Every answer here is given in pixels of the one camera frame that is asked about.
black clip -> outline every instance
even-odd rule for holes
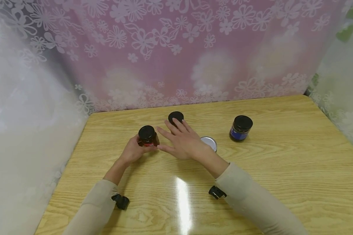
[[[114,195],[111,197],[113,201],[116,201],[116,206],[121,210],[126,210],[127,206],[130,203],[129,198],[126,196],[121,196],[120,194]]]
[[[212,195],[216,200],[221,198],[222,196],[225,198],[227,195],[222,190],[217,188],[216,186],[212,186],[209,190],[209,194]]]

sleeve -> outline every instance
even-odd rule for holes
[[[111,197],[117,194],[117,185],[114,183],[108,180],[97,182],[63,235],[98,235],[114,210],[115,201]]]
[[[300,220],[243,169],[230,163],[216,179],[225,201],[253,222],[265,235],[307,235]]]

pink curtain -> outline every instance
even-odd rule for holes
[[[88,115],[302,94],[344,4],[0,0],[0,12],[39,57],[52,48],[62,55],[81,91],[77,106]]]

silver jar lid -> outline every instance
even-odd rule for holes
[[[217,143],[216,141],[212,138],[212,137],[209,137],[209,136],[203,136],[200,138],[204,143],[208,144],[209,146],[211,146],[211,148],[217,152]]]

table surface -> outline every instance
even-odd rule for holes
[[[36,234],[62,234],[128,139],[144,125],[166,128],[164,119],[176,110],[199,135],[216,140],[220,156],[248,171],[287,205],[310,234],[353,235],[353,146],[306,96],[92,114]],[[253,119],[241,143],[229,138],[237,115]],[[159,139],[169,144],[163,136]],[[223,199],[208,194],[213,184],[194,161],[161,151],[145,155],[119,184],[129,207],[115,208],[102,234],[260,234]]]

